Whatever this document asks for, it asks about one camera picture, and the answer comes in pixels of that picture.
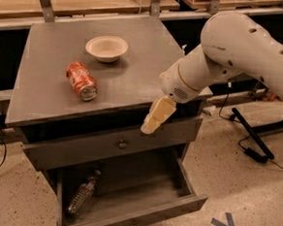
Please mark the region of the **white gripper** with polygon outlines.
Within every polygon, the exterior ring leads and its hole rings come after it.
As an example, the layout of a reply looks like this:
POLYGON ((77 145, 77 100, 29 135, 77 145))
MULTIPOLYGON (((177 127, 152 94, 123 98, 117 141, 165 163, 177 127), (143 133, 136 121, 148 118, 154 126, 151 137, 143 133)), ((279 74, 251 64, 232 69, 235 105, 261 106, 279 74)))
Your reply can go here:
POLYGON ((149 113, 141 126, 141 131, 146 135, 154 133, 173 115, 176 103, 186 104, 200 94, 200 91, 186 84, 180 75, 179 66, 180 61, 177 61, 160 75, 160 85, 167 96, 155 100, 149 108, 149 113))

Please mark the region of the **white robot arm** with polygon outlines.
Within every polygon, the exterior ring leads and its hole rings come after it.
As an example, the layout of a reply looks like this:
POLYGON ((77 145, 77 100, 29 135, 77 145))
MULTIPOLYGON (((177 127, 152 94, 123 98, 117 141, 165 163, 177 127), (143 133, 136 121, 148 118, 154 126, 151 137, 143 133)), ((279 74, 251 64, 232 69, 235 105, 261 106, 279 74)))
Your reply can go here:
POLYGON ((141 131, 155 132, 178 103, 238 74, 253 77, 283 99, 283 44, 250 17, 220 12, 204 25, 200 44, 161 74, 164 96, 153 102, 141 131))

